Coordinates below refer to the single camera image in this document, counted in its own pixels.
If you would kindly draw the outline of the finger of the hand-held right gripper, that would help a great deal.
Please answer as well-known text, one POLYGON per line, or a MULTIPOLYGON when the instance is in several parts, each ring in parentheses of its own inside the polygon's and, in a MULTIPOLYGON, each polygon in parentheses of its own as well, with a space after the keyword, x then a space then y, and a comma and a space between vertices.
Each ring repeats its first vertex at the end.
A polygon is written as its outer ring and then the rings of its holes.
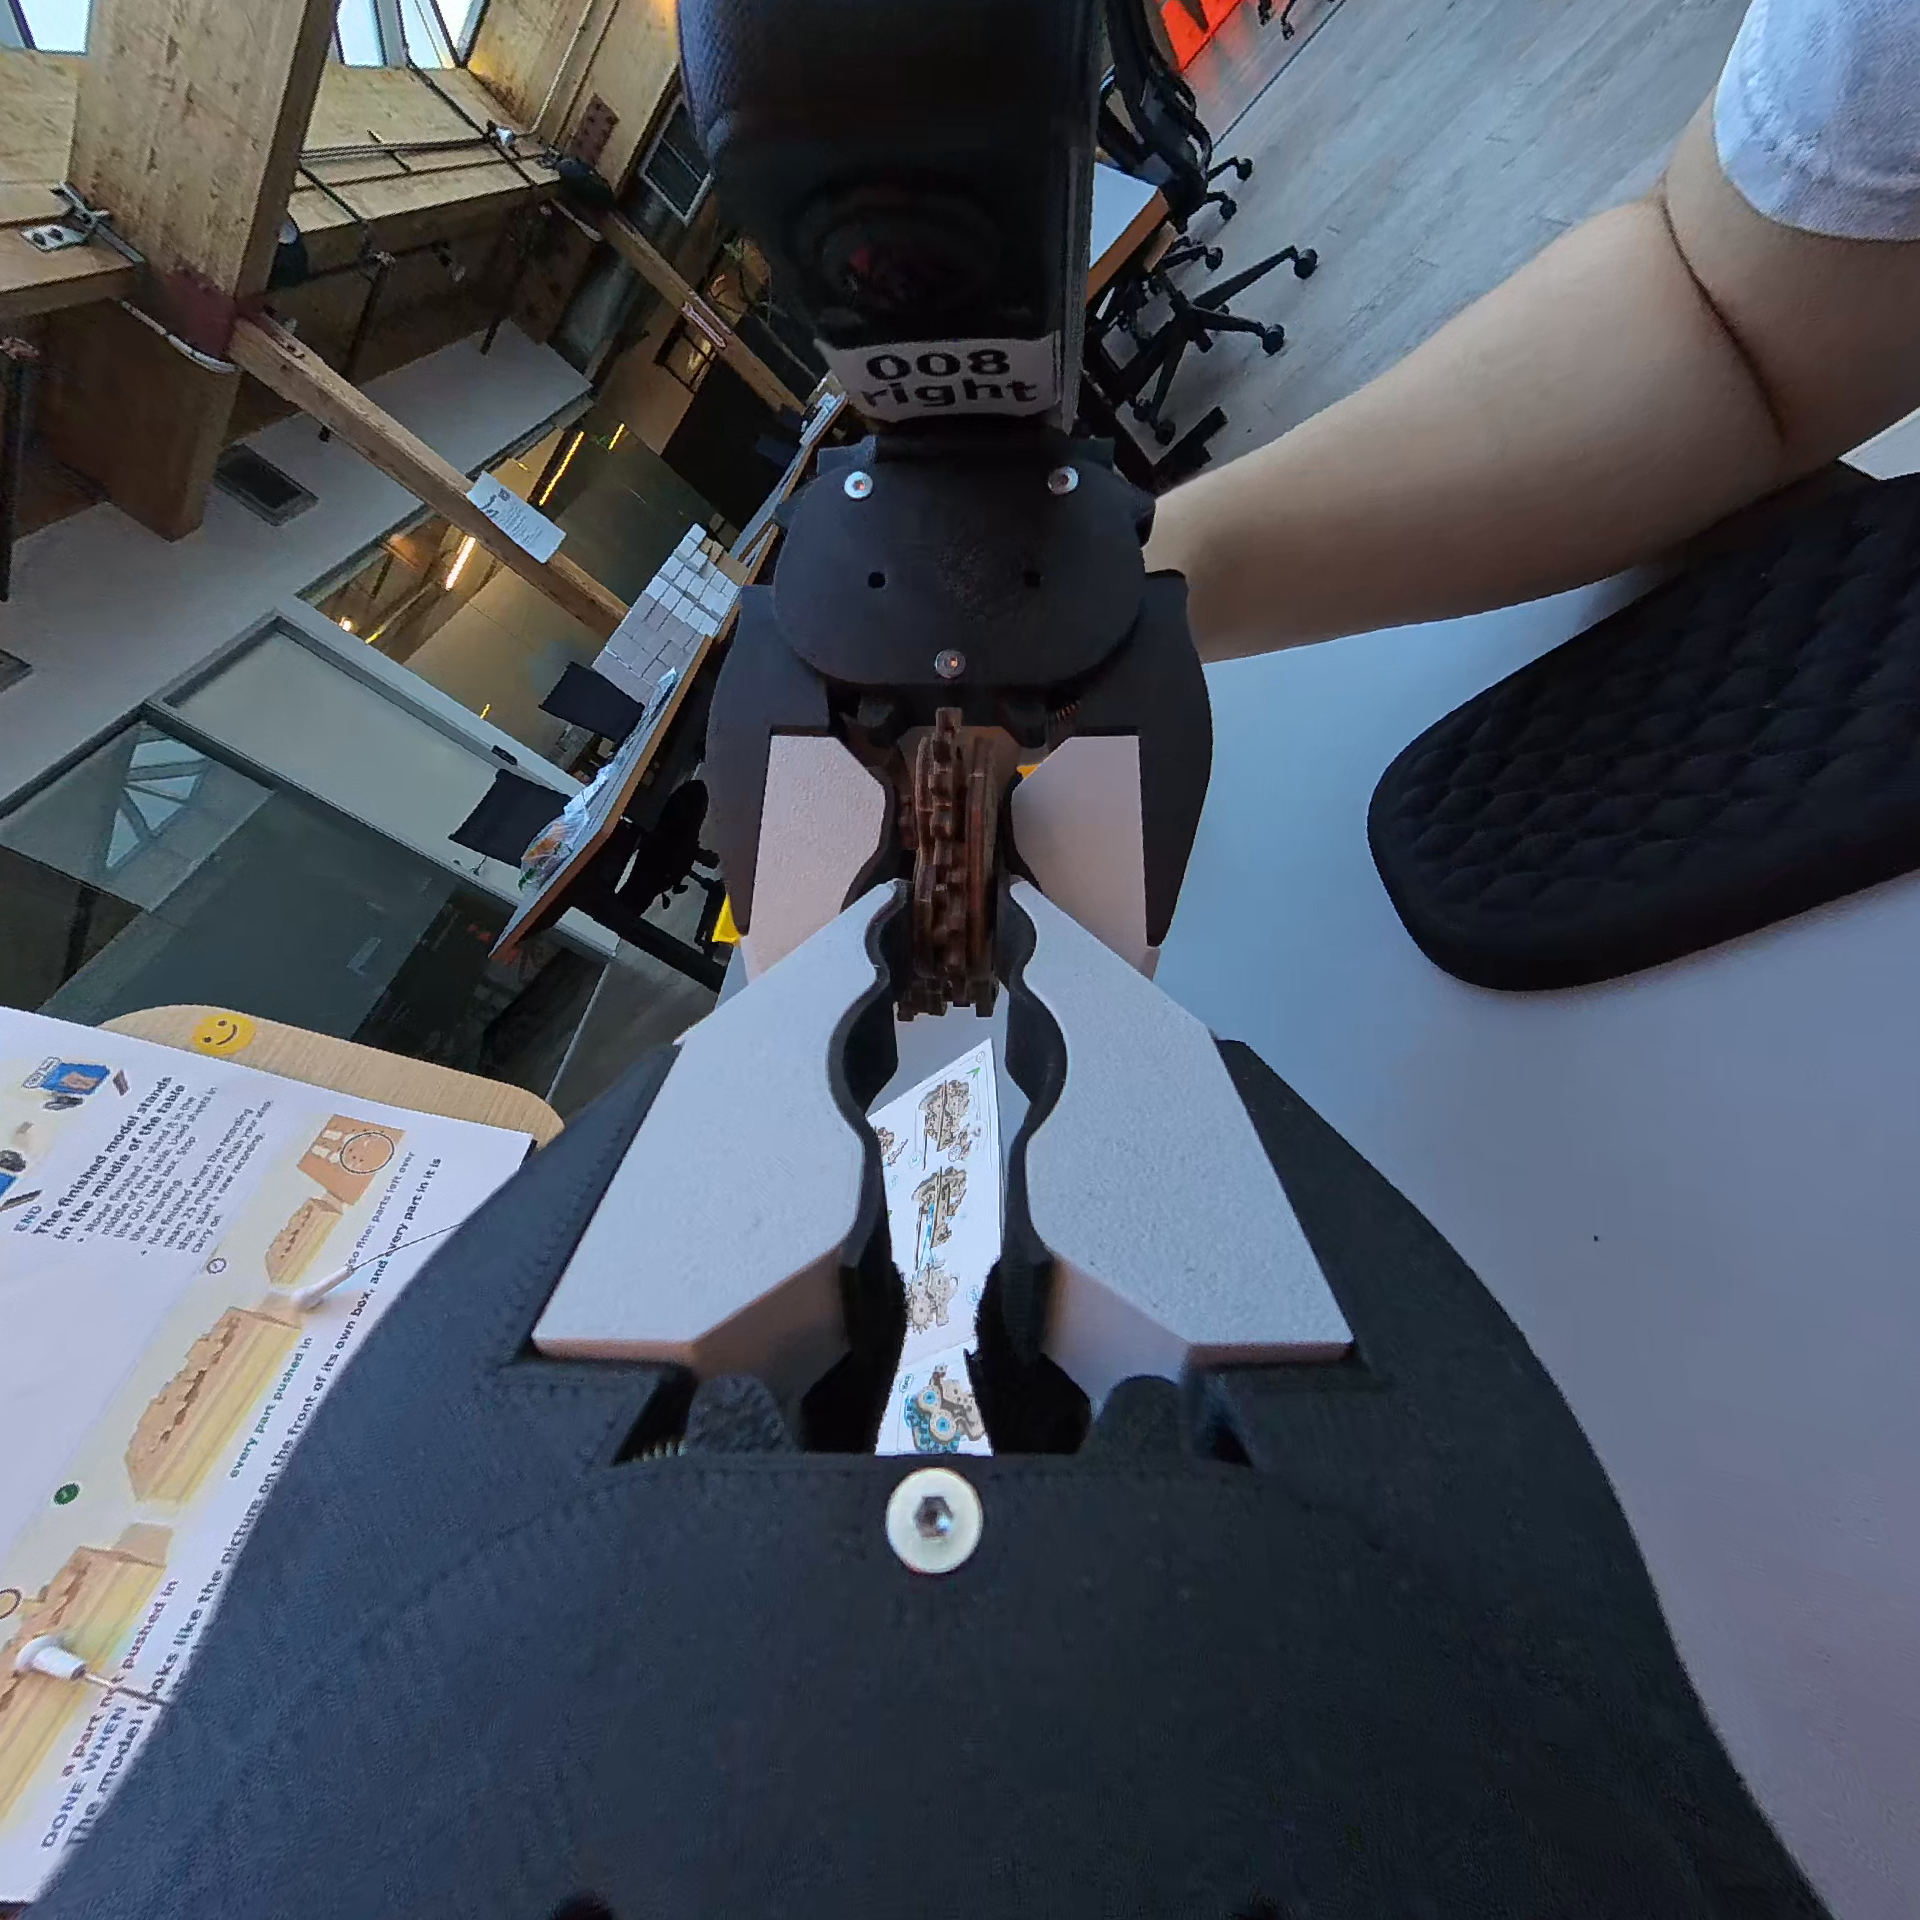
POLYGON ((1011 856, 1089 936, 1157 967, 1144 936, 1140 740, 1062 740, 1011 793, 1011 856))
POLYGON ((892 856, 895 784, 832 735, 771 735, 749 976, 832 922, 892 856))

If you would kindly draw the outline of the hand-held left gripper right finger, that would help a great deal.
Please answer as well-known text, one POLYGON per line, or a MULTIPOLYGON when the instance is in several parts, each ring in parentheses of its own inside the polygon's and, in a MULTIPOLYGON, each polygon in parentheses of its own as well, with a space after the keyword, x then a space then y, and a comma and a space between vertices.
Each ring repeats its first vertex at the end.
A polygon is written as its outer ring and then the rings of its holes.
POLYGON ((1214 1033, 1025 878, 997 934, 1025 1121, 975 1352, 990 1453, 1078 1453, 1122 1380, 1347 1357, 1214 1033))

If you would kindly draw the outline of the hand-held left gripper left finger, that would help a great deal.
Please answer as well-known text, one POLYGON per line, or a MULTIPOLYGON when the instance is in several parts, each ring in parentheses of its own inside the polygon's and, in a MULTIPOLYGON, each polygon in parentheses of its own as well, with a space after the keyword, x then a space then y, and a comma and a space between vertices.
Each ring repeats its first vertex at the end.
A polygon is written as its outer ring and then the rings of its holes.
POLYGON ((906 1284, 871 1105, 895 1071, 889 878, 688 1029, 533 1344, 753 1375, 807 1453, 874 1453, 906 1284))

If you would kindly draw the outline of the wooden gear assembly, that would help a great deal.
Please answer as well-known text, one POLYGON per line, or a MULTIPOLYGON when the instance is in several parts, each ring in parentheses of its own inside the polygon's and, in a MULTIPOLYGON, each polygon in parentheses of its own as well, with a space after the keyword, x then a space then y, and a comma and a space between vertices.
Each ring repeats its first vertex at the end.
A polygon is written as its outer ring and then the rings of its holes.
POLYGON ((900 744, 895 836, 911 856, 911 934, 895 1013, 997 1003, 997 840, 1011 760, 1002 735, 936 708, 900 744))

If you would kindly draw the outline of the person's right forearm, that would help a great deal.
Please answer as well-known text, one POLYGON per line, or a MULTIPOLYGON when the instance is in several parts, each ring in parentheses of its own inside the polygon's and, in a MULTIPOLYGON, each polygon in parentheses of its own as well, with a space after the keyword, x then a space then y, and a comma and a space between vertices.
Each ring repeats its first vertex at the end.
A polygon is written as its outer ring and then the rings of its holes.
POLYGON ((1647 197, 1161 495, 1149 567, 1205 662, 1591 585, 1909 413, 1914 324, 1920 247, 1769 223, 1700 110, 1647 197))

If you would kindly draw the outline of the printed task sheet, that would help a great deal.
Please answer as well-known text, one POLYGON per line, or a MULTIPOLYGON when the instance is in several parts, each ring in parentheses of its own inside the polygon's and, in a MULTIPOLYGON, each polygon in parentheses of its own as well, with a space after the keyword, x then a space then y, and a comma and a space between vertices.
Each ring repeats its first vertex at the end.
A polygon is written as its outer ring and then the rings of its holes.
POLYGON ((3 1010, 0 1890, 126 1781, 252 1524, 533 1133, 3 1010))

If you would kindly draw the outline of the black office chair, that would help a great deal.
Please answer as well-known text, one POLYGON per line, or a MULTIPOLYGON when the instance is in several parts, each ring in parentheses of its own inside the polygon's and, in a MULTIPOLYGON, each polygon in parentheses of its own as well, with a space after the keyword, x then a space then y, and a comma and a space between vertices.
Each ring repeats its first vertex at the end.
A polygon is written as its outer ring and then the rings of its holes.
POLYGON ((1111 76, 1098 80, 1095 139, 1098 157, 1134 180, 1180 183, 1205 196, 1217 174, 1248 180, 1248 157, 1214 157, 1214 129, 1205 125, 1193 96, 1180 71, 1166 68, 1149 29, 1131 13, 1113 13, 1111 29, 1111 76))
POLYGON ((628 947, 646 947, 646 910, 686 887, 703 863, 706 784, 686 778, 657 809, 657 820, 636 840, 622 883, 608 907, 608 922, 628 947))
POLYGON ((1253 320, 1233 312, 1233 297, 1262 286, 1276 272, 1292 272, 1292 279, 1311 279, 1321 272, 1317 247, 1280 247, 1248 272, 1214 279, 1200 295, 1175 286, 1175 272, 1191 261, 1223 264, 1217 247, 1175 238, 1144 247, 1129 272, 1113 276, 1103 295, 1095 295, 1081 340, 1081 389, 1078 389, 1078 425, 1081 428, 1122 428, 1129 420, 1149 433, 1152 447, 1171 451, 1185 440, 1207 447, 1223 428, 1223 409, 1214 409, 1185 439, 1166 409, 1175 370, 1191 351, 1214 351, 1217 340, 1253 340, 1262 354, 1280 354, 1287 333, 1280 320, 1253 320))

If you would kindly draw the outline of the long wooden table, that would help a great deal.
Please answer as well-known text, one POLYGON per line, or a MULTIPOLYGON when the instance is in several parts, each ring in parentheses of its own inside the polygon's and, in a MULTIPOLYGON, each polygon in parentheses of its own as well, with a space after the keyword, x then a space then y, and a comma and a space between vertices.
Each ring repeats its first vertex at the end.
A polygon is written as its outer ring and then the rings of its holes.
POLYGON ((681 665, 675 687, 652 697, 652 708, 646 713, 646 727, 636 727, 636 735, 614 754, 608 776, 597 778, 589 787, 589 809, 577 809, 574 836, 557 843, 565 856, 548 856, 535 872, 540 883, 521 891, 521 902, 516 907, 516 918, 491 947, 491 961, 516 961, 528 936, 535 936, 569 910, 569 898, 586 883, 604 843, 617 836, 628 809, 652 778, 652 760, 664 756, 673 729, 681 727, 681 713, 696 702, 699 687, 718 673, 718 662, 730 650, 749 585, 771 567, 771 554, 780 542, 780 522, 776 522, 780 507, 797 493, 807 466, 818 460, 821 439, 832 428, 842 405, 846 398, 839 377, 824 375, 804 420, 804 447, 793 466, 780 475, 776 493, 767 495, 757 513, 757 534, 746 534, 746 545, 726 554, 726 567, 733 567, 738 578, 733 606, 721 613, 713 635, 696 635, 696 653, 681 665))

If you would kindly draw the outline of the assembly instruction booklet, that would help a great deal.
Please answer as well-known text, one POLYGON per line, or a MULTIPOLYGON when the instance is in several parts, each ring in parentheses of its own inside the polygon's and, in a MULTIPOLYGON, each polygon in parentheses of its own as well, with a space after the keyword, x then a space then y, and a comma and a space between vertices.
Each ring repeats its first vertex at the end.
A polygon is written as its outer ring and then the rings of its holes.
POLYGON ((997 1061, 977 1040, 874 1118, 892 1258, 906 1293, 880 1458, 990 1458, 977 1400, 977 1305, 1002 1258, 997 1061))

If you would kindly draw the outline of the stack of white boxes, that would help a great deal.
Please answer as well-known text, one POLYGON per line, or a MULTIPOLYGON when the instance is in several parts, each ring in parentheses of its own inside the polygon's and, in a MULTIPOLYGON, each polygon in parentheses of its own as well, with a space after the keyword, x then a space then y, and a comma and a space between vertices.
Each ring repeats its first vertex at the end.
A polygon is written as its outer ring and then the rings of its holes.
POLYGON ((632 697, 668 673, 686 673, 696 653, 721 635, 738 600, 738 562, 699 522, 686 528, 675 552, 646 582, 614 642, 599 650, 597 673, 632 697))

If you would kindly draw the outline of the light wooden board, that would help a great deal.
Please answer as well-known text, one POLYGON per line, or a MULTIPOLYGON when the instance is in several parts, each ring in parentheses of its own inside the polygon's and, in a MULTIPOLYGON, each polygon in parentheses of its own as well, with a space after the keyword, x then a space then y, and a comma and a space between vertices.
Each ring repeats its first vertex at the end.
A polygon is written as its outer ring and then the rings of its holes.
MULTIPOLYGON (((106 1023, 106 1033, 189 1052, 189 1029, 205 1019, 205 1010, 224 1010, 224 1003, 158 1003, 138 1013, 116 1013, 106 1023)), ((229 1063, 306 1082, 344 1102, 373 1102, 373 1105, 391 1105, 412 1114, 437 1114, 437 1118, 484 1121, 501 1133, 521 1133, 535 1145, 548 1145, 565 1133, 565 1118, 521 1087, 441 1067, 441 1063, 421 1063, 421 1061, 338 1040, 338 1038, 322 1038, 280 1019, 252 1019, 252 1023, 257 1023, 257 1040, 229 1063)))

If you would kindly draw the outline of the white paper sign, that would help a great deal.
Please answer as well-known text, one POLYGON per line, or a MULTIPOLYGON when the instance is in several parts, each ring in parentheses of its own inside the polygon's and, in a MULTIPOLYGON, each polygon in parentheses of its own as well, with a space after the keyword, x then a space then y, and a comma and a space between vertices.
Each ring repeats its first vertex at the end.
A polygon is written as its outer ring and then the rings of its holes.
POLYGON ((494 475, 478 475, 467 483, 467 507, 491 517, 501 538, 508 538, 535 562, 548 562, 565 545, 565 528, 508 493, 494 475))

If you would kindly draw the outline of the diagonal wooden beam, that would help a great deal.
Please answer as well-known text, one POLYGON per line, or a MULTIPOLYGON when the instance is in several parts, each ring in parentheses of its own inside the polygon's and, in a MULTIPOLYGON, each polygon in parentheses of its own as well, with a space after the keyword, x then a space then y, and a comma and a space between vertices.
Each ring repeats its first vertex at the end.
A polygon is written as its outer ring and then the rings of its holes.
POLYGON ((291 401, 303 413, 348 440, 379 475, 402 483, 412 495, 421 495, 421 507, 485 545, 516 578, 521 578, 533 592, 577 616, 589 635, 608 642, 617 632, 628 606, 608 585, 599 585, 574 557, 535 557, 521 542, 516 542, 508 528, 501 528, 484 507, 467 501, 467 475, 447 466, 404 425, 383 413, 288 331, 260 324, 252 314, 235 320, 229 362, 257 383, 266 383, 276 398, 291 401))

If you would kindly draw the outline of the black honeycomb pad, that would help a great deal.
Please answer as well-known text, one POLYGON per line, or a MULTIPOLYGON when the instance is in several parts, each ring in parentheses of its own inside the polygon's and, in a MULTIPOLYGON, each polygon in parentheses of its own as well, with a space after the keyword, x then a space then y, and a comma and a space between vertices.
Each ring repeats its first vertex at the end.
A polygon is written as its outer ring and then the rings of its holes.
POLYGON ((1822 495, 1445 713, 1381 776, 1409 944, 1500 990, 1722 947, 1920 863, 1920 477, 1822 495))

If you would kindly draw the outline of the thick wooden pillar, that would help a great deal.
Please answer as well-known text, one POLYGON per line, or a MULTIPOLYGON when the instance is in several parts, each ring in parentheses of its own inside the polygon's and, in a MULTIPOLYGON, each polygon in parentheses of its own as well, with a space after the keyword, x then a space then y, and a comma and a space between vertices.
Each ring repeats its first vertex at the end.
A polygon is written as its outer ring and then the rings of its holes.
POLYGON ((229 333, 266 295, 322 96, 324 0, 106 0, 66 180, 144 258, 49 314, 40 439, 161 542, 205 522, 229 440, 229 333))

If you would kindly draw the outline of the grey shirt sleeve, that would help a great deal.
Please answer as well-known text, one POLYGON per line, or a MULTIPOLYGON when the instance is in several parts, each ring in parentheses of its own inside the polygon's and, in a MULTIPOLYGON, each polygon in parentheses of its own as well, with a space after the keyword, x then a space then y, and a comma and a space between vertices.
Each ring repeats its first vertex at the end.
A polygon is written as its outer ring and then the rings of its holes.
POLYGON ((1769 223, 1920 234, 1920 5, 1753 0, 1716 76, 1716 164, 1769 223))

